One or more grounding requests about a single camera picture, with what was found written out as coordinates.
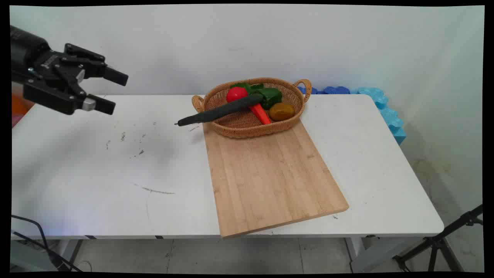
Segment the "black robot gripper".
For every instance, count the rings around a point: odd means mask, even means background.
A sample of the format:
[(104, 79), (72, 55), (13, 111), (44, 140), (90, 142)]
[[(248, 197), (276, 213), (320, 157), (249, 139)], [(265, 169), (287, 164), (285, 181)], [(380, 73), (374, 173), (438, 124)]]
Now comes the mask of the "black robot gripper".
[(80, 83), (104, 78), (125, 86), (129, 78), (111, 68), (102, 54), (70, 43), (55, 51), (46, 39), (15, 26), (10, 27), (10, 50), (12, 80), (23, 84), (23, 97), (66, 115), (76, 110), (112, 115), (115, 102), (87, 94)]

